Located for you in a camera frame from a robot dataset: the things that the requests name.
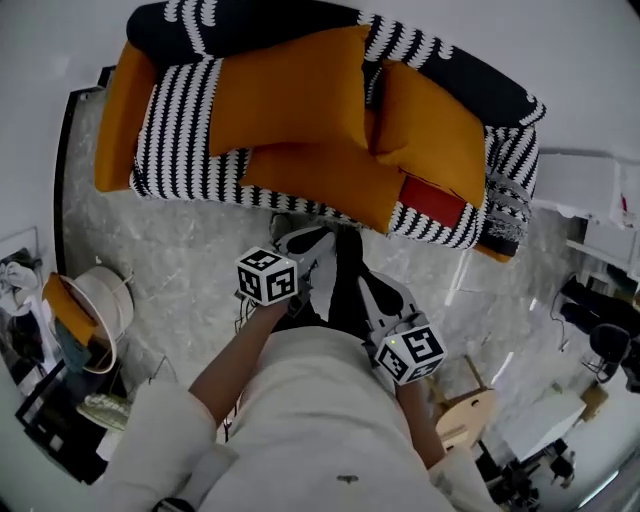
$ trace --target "wooden stool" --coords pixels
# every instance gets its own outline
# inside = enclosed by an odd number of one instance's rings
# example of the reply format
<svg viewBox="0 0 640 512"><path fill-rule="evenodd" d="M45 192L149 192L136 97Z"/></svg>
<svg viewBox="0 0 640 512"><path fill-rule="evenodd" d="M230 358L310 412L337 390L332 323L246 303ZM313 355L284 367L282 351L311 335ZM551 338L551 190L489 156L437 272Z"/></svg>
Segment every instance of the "wooden stool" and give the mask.
<svg viewBox="0 0 640 512"><path fill-rule="evenodd" d="M476 444L496 403L496 392L485 386L471 358L467 355L464 358L478 383L478 389L448 399L431 377L425 377L440 409L436 431L445 450L454 446L471 448Z"/></svg>

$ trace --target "marble floor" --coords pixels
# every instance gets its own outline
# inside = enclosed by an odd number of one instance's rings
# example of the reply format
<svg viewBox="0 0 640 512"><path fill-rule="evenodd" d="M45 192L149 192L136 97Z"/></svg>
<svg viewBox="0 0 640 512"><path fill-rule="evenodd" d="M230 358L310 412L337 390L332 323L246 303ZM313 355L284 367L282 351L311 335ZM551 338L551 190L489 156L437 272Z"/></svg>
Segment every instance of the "marble floor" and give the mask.
<svg viewBox="0 0 640 512"><path fill-rule="evenodd" d="M217 203L140 200L131 191L98 193L93 160L105 97L104 91L86 95L71 130L63 193L67 271L76 277L101 262L122 275L133 273L136 315L121 341L125 365L150 372L166 356L171 375L188 384L233 335L239 306L232 296L234 260L268 243L271 214ZM363 233L369 267L407 284L440 328L450 355L438 379L448 394L474 387L463 354L473 357L490 383L513 352L493 384L499 405L485 440L495 450L504 449L497 428L552 383L581 392L590 381L579 362L588 349L585 336L566 326L573 342L559 352L561 324L549 317L563 280L583 265L582 256L564 244L574 228L557 214L535 211L528 238L508 264L476 251ZM319 311L326 309L331 289L331 261L325 263L314 299Z"/></svg>

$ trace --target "red object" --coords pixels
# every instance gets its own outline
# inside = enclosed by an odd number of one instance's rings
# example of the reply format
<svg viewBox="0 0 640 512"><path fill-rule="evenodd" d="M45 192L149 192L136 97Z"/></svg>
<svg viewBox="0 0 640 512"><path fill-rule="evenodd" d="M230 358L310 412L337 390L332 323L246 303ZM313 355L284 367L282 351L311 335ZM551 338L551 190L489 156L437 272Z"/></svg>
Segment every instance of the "red object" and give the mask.
<svg viewBox="0 0 640 512"><path fill-rule="evenodd" d="M428 215L440 224L453 228L464 211L462 199L408 176L400 192L400 202Z"/></svg>

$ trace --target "white box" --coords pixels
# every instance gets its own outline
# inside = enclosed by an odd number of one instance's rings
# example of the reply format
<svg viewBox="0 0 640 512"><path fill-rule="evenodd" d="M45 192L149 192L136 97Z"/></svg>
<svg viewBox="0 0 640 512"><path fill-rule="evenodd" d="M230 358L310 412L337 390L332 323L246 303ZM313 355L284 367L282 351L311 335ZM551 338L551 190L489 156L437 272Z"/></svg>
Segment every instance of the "white box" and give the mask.
<svg viewBox="0 0 640 512"><path fill-rule="evenodd" d="M435 372L447 357L442 336L431 324L387 336L378 347L375 360L397 384L407 384Z"/></svg>
<svg viewBox="0 0 640 512"><path fill-rule="evenodd" d="M236 266L240 293L258 304L268 306L298 294L298 266L293 260L253 247Z"/></svg>

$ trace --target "white shirt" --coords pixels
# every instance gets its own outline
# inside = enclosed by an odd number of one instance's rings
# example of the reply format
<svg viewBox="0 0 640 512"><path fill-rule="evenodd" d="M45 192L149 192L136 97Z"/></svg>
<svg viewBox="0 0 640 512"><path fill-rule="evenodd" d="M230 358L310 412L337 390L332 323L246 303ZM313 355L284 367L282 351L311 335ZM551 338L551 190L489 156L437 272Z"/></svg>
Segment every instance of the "white shirt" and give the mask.
<svg viewBox="0 0 640 512"><path fill-rule="evenodd" d="M179 495L202 512L497 511L466 451L430 470L434 486L360 343L321 327L271 335L224 446L187 390L143 386L100 502L143 511Z"/></svg>

